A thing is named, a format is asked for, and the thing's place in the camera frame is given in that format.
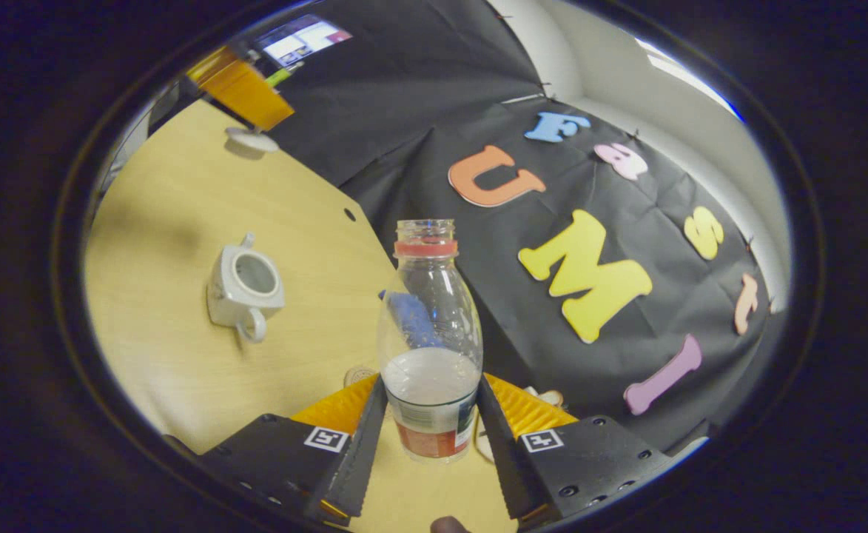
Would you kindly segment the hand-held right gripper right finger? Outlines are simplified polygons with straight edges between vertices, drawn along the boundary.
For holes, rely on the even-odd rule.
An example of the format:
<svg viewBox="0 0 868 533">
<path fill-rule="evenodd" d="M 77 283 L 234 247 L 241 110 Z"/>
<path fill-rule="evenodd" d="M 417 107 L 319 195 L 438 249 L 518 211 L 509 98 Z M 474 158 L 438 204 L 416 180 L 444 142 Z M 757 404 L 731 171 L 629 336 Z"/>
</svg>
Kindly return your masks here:
<svg viewBox="0 0 868 533">
<path fill-rule="evenodd" d="M 482 375 L 477 405 L 502 496 L 520 529 L 562 529 L 616 505 L 673 458 L 605 415 L 576 419 Z"/>
</svg>

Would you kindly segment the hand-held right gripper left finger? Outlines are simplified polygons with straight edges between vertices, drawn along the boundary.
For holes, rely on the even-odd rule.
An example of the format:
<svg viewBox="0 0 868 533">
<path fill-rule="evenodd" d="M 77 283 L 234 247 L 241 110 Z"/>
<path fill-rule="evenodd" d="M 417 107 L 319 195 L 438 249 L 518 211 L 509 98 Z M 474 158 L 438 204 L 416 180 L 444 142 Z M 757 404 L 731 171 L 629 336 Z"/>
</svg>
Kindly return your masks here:
<svg viewBox="0 0 868 533">
<path fill-rule="evenodd" d="M 271 509 L 343 529 L 362 514 L 386 406 L 372 374 L 288 418 L 259 415 L 196 458 Z"/>
</svg>

